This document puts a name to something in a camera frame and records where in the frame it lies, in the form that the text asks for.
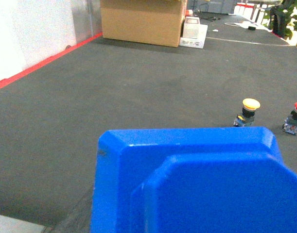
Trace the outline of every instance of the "black object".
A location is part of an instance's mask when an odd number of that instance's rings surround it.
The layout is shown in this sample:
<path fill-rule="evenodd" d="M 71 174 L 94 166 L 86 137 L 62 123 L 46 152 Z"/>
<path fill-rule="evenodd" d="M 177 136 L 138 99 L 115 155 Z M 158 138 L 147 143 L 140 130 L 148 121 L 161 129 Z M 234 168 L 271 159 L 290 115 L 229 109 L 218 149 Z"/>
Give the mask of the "black object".
<path fill-rule="evenodd" d="M 297 112 L 295 112 L 294 110 L 291 112 L 291 116 L 294 120 L 297 120 Z"/>
<path fill-rule="evenodd" d="M 286 28 L 286 14 L 283 10 L 289 8 L 295 0 L 283 0 L 282 4 L 274 6 L 270 9 L 270 19 L 269 25 L 271 25 L 272 18 L 273 20 L 273 33 L 279 37 L 284 38 L 284 30 Z"/>
<path fill-rule="evenodd" d="M 242 108 L 242 115 L 246 118 L 253 117 L 255 115 L 255 111 L 249 111 L 245 108 Z"/>
<path fill-rule="evenodd" d="M 255 26 L 249 26 L 248 29 L 251 30 L 251 31 L 255 31 L 256 27 Z"/>

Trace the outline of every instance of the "metal panel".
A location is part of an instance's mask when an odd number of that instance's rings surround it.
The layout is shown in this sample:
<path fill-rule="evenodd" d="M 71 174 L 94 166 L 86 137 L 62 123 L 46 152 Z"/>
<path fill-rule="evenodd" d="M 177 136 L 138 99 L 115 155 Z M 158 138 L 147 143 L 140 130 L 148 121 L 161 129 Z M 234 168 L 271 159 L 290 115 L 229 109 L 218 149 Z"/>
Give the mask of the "metal panel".
<path fill-rule="evenodd" d="M 96 35 L 102 31 L 100 0 L 87 0 L 90 10 L 91 31 Z"/>
<path fill-rule="evenodd" d="M 76 41 L 79 43 L 92 36 L 87 0 L 71 0 L 71 12 L 74 21 Z"/>

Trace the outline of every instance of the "white wall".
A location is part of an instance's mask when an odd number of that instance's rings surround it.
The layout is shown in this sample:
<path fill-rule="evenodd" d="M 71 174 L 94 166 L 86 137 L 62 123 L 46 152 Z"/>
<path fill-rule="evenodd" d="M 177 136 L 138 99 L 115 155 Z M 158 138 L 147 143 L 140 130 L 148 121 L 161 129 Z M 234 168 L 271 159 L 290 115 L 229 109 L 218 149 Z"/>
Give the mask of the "white wall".
<path fill-rule="evenodd" d="M 0 233 L 41 233 L 44 226 L 0 215 Z"/>
<path fill-rule="evenodd" d="M 0 0 L 0 80 L 75 44 L 70 0 Z"/>

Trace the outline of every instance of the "yellow push button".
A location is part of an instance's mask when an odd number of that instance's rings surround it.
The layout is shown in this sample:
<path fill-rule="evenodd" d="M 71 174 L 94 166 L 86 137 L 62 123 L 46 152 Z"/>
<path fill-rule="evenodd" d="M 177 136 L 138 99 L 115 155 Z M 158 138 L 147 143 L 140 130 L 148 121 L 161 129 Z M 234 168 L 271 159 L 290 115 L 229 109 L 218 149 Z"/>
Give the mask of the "yellow push button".
<path fill-rule="evenodd" d="M 261 106 L 260 102 L 255 99 L 244 99 L 242 103 L 244 104 L 245 109 L 250 111 L 255 111 Z"/>

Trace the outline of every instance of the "cardboard box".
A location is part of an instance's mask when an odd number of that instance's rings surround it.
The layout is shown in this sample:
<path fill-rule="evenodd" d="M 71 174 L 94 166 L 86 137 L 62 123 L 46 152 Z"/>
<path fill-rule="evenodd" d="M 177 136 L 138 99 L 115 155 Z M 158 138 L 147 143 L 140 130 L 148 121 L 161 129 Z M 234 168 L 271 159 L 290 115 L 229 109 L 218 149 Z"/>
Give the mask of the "cardboard box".
<path fill-rule="evenodd" d="M 100 0 L 103 37 L 177 47 L 186 0 Z"/>

